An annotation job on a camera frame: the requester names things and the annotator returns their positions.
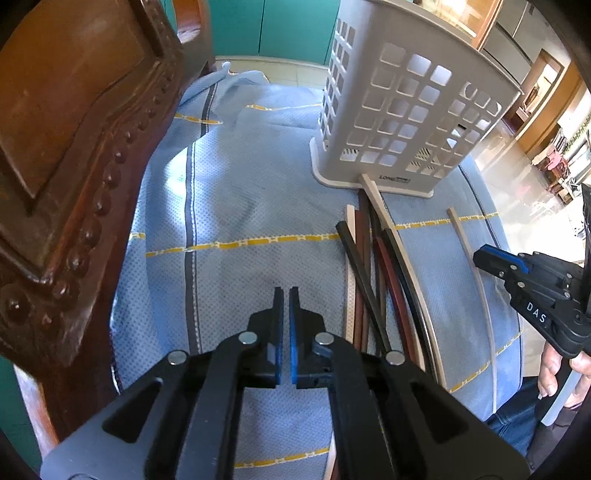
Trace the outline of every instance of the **yellow stripe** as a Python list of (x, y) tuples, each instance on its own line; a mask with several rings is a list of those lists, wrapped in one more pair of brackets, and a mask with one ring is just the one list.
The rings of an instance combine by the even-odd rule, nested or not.
[[(469, 220), (484, 220), (498, 216), (499, 213), (488, 213), (487, 215), (467, 215), (460, 217), (462, 222)], [(449, 218), (442, 218), (438, 220), (425, 220), (424, 222), (413, 222), (413, 223), (399, 223), (396, 225), (397, 230), (406, 230), (408, 228), (421, 228), (425, 226), (436, 226), (445, 225), (451, 223)], [(133, 232), (129, 234), (129, 238), (141, 238), (146, 239), (145, 233)], [(240, 247), (254, 247), (256, 245), (268, 245), (272, 243), (284, 243), (284, 242), (322, 242), (325, 240), (338, 240), (338, 233), (323, 233), (321, 235), (280, 235), (280, 236), (263, 236), (258, 238), (246, 238), (243, 240), (237, 240), (233, 242), (211, 242), (209, 244), (192, 245), (190, 247), (173, 247), (165, 248), (164, 250), (156, 250), (153, 252), (147, 252), (146, 257), (156, 257), (157, 255), (164, 254), (176, 254), (176, 253), (187, 253), (194, 252), (197, 250), (207, 250), (209, 248), (219, 248), (220, 250), (233, 250)]]
[[(501, 353), (503, 353), (505, 350), (507, 350), (511, 345), (513, 345), (513, 343), (521, 336), (522, 333), (523, 333), (523, 330), (520, 330), (520, 332), (517, 335), (515, 335), (505, 345), (503, 345), (503, 347), (499, 348), (496, 351), (496, 356), (499, 356)], [(460, 390), (462, 387), (468, 385), (468, 383), (470, 383), (472, 380), (474, 380), (478, 375), (480, 375), (481, 373), (484, 373), (486, 371), (486, 369), (490, 365), (491, 365), (491, 362), (488, 361), (487, 363), (485, 363), (484, 365), (482, 365), (482, 367), (480, 367), (472, 375), (470, 375), (469, 377), (465, 378), (464, 380), (462, 380), (461, 382), (459, 382), (457, 385), (455, 385), (454, 387), (452, 387), (451, 389), (449, 389), (448, 392), (449, 393), (455, 393), (458, 390)]]
[(323, 242), (325, 240), (337, 240), (338, 233), (323, 233), (321, 235), (281, 235), (281, 236), (266, 236), (260, 238), (246, 238), (244, 240), (237, 240), (233, 242), (211, 242), (209, 244), (192, 245), (190, 247), (174, 247), (166, 248), (164, 250), (156, 250), (147, 252), (146, 257), (156, 257), (164, 254), (187, 253), (195, 250), (206, 250), (209, 248), (218, 248), (220, 250), (233, 250), (240, 247), (252, 247), (255, 245), (268, 245), (273, 243), (284, 242)]
[[(470, 220), (488, 220), (489, 218), (499, 216), (499, 212), (487, 213), (486, 215), (466, 215), (460, 217), (462, 222), (468, 222)], [(449, 218), (440, 218), (438, 220), (425, 220), (424, 222), (411, 222), (411, 223), (399, 223), (396, 225), (396, 230), (405, 230), (407, 228), (421, 228), (423, 226), (435, 226), (445, 225), (451, 223)]]
[(256, 460), (254, 462), (235, 463), (234, 468), (257, 468), (263, 466), (277, 465), (279, 463), (296, 462), (306, 458), (318, 457), (326, 455), (329, 452), (329, 447), (319, 448), (313, 452), (296, 453), (295, 455), (288, 455), (285, 457), (274, 458), (273, 460)]
[(223, 123), (219, 120), (204, 120), (196, 116), (183, 115), (182, 113), (175, 113), (174, 117), (186, 120), (187, 122), (193, 122), (194, 124), (221, 125)]
[(247, 105), (246, 108), (254, 108), (255, 110), (260, 110), (263, 112), (276, 112), (277, 110), (289, 110), (292, 108), (308, 108), (309, 106), (320, 106), (322, 105), (321, 103), (311, 103), (309, 105), (300, 105), (300, 106), (280, 106), (280, 107), (274, 107), (274, 108), (269, 108), (266, 106), (261, 106), (261, 105)]

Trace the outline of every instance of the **basket base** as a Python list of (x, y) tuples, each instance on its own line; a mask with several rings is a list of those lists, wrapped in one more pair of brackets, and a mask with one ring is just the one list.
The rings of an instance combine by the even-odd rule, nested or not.
[[(327, 178), (324, 178), (320, 172), (318, 171), (318, 161), (319, 161), (319, 156), (318, 156), (318, 144), (316, 143), (316, 138), (313, 137), (312, 140), (310, 140), (310, 156), (312, 158), (312, 173), (314, 174), (314, 178), (316, 180), (318, 180), (322, 185), (325, 185), (327, 187), (335, 187), (338, 189), (355, 189), (355, 190), (362, 190), (363, 189), (363, 185), (361, 185), (360, 183), (352, 183), (349, 181), (338, 181), (338, 180), (329, 180)], [(410, 189), (401, 189), (401, 188), (397, 188), (397, 187), (388, 187), (385, 185), (377, 185), (378, 186), (378, 190), (380, 192), (384, 192), (384, 193), (398, 193), (400, 195), (409, 195), (412, 197), (421, 197), (424, 199), (429, 199), (433, 196), (433, 190), (431, 190), (430, 192), (417, 192), (416, 190), (410, 190)]]

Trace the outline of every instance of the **white plastic basket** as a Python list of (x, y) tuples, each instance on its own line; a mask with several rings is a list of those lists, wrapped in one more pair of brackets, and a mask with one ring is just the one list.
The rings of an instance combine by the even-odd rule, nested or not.
[(454, 28), (405, 0), (341, 0), (320, 128), (319, 182), (433, 195), (521, 94)]

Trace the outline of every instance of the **carved wooden armrest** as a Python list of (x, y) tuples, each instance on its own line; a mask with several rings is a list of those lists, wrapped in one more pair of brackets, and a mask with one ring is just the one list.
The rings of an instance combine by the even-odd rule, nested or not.
[(158, 0), (42, 0), (0, 43), (0, 354), (32, 377), (42, 453), (116, 395), (109, 316), (140, 182), (213, 66), (206, 0), (178, 3), (182, 37), (199, 23), (184, 44)]

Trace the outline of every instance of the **blue bedsheet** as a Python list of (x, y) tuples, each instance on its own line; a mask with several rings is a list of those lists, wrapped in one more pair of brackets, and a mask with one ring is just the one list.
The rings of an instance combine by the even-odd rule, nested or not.
[[(172, 349), (214, 349), (269, 308), (273, 288), (299, 286), (304, 308), (343, 334), (345, 253), (335, 235), (352, 190), (311, 173), (309, 141), (322, 93), (270, 85), (229, 64), (186, 92), (150, 159), (139, 194), (111, 331), (127, 387)], [(468, 261), (446, 209), (464, 218), (472, 248), (507, 248), (495, 206), (471, 158), (424, 200), (385, 195), (426, 294), (448, 388), (481, 419), (492, 412), (490, 349)], [(499, 405), (519, 389), (517, 314), (485, 275), (498, 363)], [(326, 392), (289, 383), (285, 313), (283, 384), (244, 395), (236, 479), (322, 478), (330, 443)], [(400, 339), (389, 310), (393, 346)]]

